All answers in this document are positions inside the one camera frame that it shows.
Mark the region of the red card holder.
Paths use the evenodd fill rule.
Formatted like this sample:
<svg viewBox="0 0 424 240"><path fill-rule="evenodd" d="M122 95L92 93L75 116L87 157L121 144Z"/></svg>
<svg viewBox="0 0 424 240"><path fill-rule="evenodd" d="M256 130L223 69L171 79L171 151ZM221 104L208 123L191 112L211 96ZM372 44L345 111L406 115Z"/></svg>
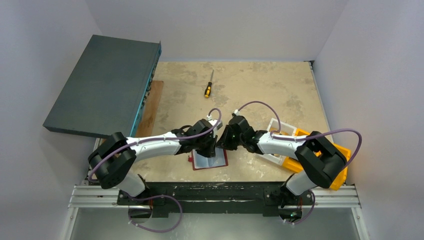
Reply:
<svg viewBox="0 0 424 240"><path fill-rule="evenodd" d="M227 152L222 148L215 148L214 157L204 157L193 150L188 157L188 162L191 163L194 171L227 167L229 165Z"/></svg>

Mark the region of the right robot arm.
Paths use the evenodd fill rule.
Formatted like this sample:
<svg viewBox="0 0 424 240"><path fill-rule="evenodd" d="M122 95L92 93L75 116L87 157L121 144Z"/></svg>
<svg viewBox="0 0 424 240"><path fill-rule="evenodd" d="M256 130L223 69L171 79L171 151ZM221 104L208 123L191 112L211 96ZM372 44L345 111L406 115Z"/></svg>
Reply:
<svg viewBox="0 0 424 240"><path fill-rule="evenodd" d="M282 200L288 204L312 188L328 189L348 162L343 153L318 131L300 138L278 135L254 130L241 115L235 115L228 122L216 146L228 151L243 147L258 155L281 155L297 160L302 170L289 177L280 191Z"/></svg>

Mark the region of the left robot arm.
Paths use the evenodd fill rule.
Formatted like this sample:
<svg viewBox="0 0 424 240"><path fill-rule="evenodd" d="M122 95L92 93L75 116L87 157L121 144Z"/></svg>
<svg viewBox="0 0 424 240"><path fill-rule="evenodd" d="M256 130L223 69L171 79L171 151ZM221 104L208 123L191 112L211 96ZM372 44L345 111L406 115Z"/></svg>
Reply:
<svg viewBox="0 0 424 240"><path fill-rule="evenodd" d="M150 137L125 137L121 132L110 135L88 157L103 189L118 188L138 205L146 203L149 191L145 180L130 171L138 161L159 156L175 156L196 151L204 157L215 156L217 131L223 126L218 119L201 119L194 125L173 129Z"/></svg>

